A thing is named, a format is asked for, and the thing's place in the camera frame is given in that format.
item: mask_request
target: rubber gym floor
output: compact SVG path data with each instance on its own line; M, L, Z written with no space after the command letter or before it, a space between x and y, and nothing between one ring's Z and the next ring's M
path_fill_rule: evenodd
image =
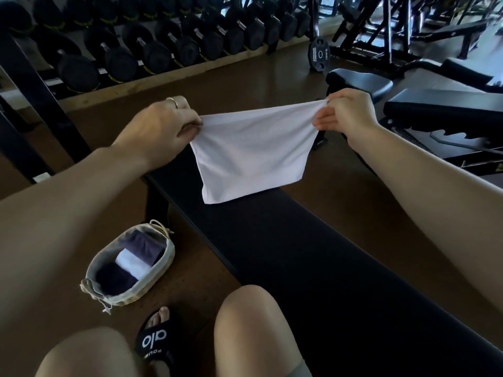
M477 51L495 52L494 47L499 45L499 37L491 33ZM457 47L458 43L441 42L434 56L456 55ZM71 113L70 118L89 145L98 148L110 145L140 109L170 95L184 95L200 114L312 101L324 97L326 85L323 74L310 73L306 51L306 44L292 46L272 56L255 57L89 107ZM336 60L331 65L358 69ZM413 87L460 87L441 77L420 75L407 77L395 92L412 83ZM502 314L426 239L342 137L331 133L328 138L327 145L310 154L303 179L284 189L432 301L503 347ZM70 158L44 126L29 133L28 139L56 171L71 166ZM29 186L3 157L0 173L6 180L0 183L0 198ZM104 210L51 285L0 334L3 375L33 376L50 348L75 331L95 326L116 328L132 343L145 317L163 304L169 304L182 317L184 342L192 361L187 375L214 375L214 319L223 299L239 283L174 209L170 215L176 256L147 295L114 308L109 316L101 312L98 302L80 291L80 280L92 257L118 234L143 220L145 202L146 187L138 180Z

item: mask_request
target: hand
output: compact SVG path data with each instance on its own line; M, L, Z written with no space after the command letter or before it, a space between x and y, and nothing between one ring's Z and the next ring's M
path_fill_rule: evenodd
M379 126L370 95L352 88L344 88L326 98L329 103L314 117L313 126L319 131L337 131L352 141L363 129Z
M147 170L169 163L199 133L202 121L183 96L156 102L135 115L112 148L139 156Z

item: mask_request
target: black slide sandal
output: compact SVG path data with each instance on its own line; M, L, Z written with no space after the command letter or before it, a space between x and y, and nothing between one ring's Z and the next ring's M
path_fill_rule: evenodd
M170 375L176 375L175 357L173 355L174 340L176 331L174 329L173 312L170 310L170 318L158 325L145 329L148 321L159 310L155 310L148 315L145 322L141 325L134 344L134 349L145 361L164 361L170 368Z

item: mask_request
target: gold ring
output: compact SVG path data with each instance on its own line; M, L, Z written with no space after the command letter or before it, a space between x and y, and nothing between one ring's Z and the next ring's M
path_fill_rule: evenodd
M169 96L169 97L167 97L167 98L166 98L166 100L173 101L174 105L175 105L175 106L177 107L177 109L178 109L178 103L177 103L177 101L175 101L175 100L174 100L174 98L172 98L172 97L170 97L170 96Z

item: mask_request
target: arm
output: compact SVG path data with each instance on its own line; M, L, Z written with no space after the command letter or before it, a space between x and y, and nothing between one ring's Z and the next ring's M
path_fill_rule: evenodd
M109 148L0 202L0 325L65 264L96 216L128 184L170 162L198 133L182 97L138 113Z
M314 126L344 133L416 225L503 311L503 190L381 127L368 94L344 89L329 99Z

